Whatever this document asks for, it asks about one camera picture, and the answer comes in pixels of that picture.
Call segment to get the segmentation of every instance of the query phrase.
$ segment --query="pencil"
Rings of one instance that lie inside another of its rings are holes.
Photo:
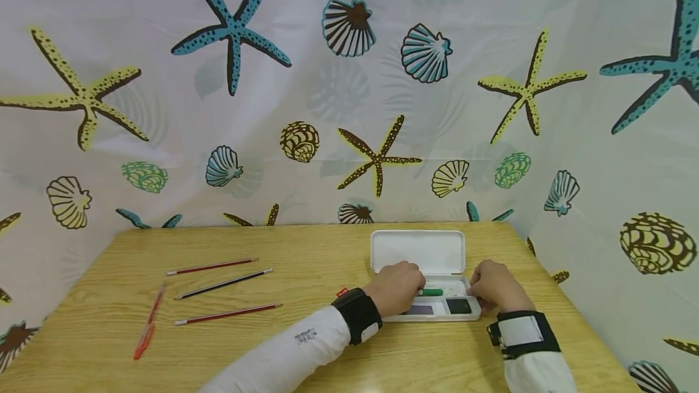
[[[188,274],[190,272],[199,272],[199,270],[218,269],[219,267],[235,266],[236,264],[252,263],[253,261],[257,261],[257,258],[245,258],[244,260],[228,261],[228,263],[218,263],[218,264],[210,264],[208,266],[190,267],[189,269],[171,270],[170,272],[167,272],[166,275],[167,275],[167,277],[171,277],[172,275]]]
[[[191,319],[187,319],[187,320],[175,320],[175,325],[179,326],[182,324],[198,323],[199,321],[222,319],[222,318],[227,318],[227,317],[231,317],[234,315],[256,313],[257,311],[265,311],[265,310],[275,309],[276,307],[279,307],[279,306],[282,306],[282,305],[281,304],[270,304],[270,305],[263,305],[263,306],[244,307],[244,309],[242,309],[242,310],[229,311],[228,313],[203,315],[201,317],[191,318]]]
[[[233,279],[231,279],[230,281],[226,281],[226,282],[224,282],[224,283],[213,284],[213,286],[204,287],[204,288],[199,288],[199,290],[194,290],[193,292],[184,293],[184,295],[182,295],[182,296],[176,296],[176,297],[175,297],[175,301],[179,301],[179,300],[182,300],[183,298],[187,298],[187,297],[192,297],[192,296],[201,295],[202,293],[206,293],[206,292],[210,292],[210,291],[212,291],[212,290],[216,290],[216,288],[221,288],[221,287],[225,287],[225,286],[230,286],[230,284],[239,283],[239,282],[245,281],[245,280],[247,280],[247,279],[251,279],[251,278],[255,278],[255,277],[261,277],[262,275],[266,275],[266,274],[272,273],[272,270],[273,270],[273,269],[270,267],[269,269],[266,269],[266,270],[260,270],[259,272],[254,272],[253,274],[243,275],[242,277],[233,278]]]
[[[160,286],[160,290],[158,290],[157,296],[155,297],[155,302],[153,302],[153,307],[150,309],[148,321],[141,331],[141,337],[138,339],[138,344],[133,352],[134,360],[141,358],[141,354],[148,347],[148,343],[150,343],[153,330],[155,330],[155,316],[158,313],[161,302],[163,301],[163,296],[165,296],[165,284],[166,283],[163,283],[162,286]]]

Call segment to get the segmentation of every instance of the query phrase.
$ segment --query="pencil case lid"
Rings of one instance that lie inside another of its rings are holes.
[[[380,229],[371,234],[371,268],[415,263],[426,275],[461,274],[466,268],[466,240],[461,231]]]

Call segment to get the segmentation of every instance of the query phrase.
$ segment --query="green marker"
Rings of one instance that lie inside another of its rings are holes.
[[[418,296],[442,296],[444,291],[440,288],[423,288],[421,291],[417,292]]]

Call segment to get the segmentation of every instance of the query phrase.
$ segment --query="fabric backdrop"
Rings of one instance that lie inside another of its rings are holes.
[[[699,389],[699,0],[0,13],[0,371],[134,226],[497,218],[646,391]]]

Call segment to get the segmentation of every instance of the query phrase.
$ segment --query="pencil case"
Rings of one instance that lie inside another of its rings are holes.
[[[404,314],[383,321],[478,320],[481,307],[466,296],[470,287],[463,275],[466,266],[465,236],[461,231],[380,229],[371,234],[371,268],[409,261],[420,267],[426,289],[441,289],[442,296],[416,297]]]

